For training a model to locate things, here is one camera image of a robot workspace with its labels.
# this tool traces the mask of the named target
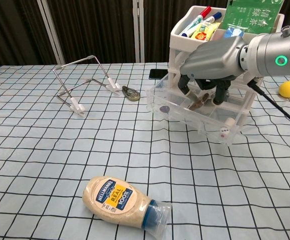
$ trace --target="yellow ball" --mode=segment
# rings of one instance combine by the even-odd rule
[[[284,98],[290,98],[290,81],[286,81],[279,86],[279,94]]]

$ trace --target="black curtain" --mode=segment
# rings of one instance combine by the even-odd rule
[[[55,63],[37,1],[0,0],[0,65]]]
[[[134,63],[132,0],[48,0],[66,63]]]
[[[144,0],[145,61],[168,62],[170,32],[193,6],[226,8],[227,0]],[[281,11],[290,25],[290,0]]]

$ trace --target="grid tablecloth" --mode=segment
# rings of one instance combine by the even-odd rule
[[[290,121],[262,97],[227,147],[146,109],[149,70],[166,63],[105,64],[142,97],[130,102],[91,82],[73,91],[86,118],[54,97],[53,67],[0,67],[0,239],[153,239],[83,205],[87,182],[102,175],[173,203],[166,240],[290,239]],[[67,87],[104,79],[94,64],[60,76]],[[265,78],[264,86],[290,113],[290,100],[277,95],[284,81]]]

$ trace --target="mayonnaise bottle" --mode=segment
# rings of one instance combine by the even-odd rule
[[[171,204],[155,201],[118,178],[96,176],[84,190],[83,202],[102,220],[132,226],[163,237]]]

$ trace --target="green led ring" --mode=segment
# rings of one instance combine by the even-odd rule
[[[283,63],[279,63],[278,60],[279,59],[284,59],[284,62]],[[279,55],[276,59],[275,59],[275,63],[278,65],[278,66],[285,66],[288,62],[288,59],[287,57],[285,57],[284,55]]]

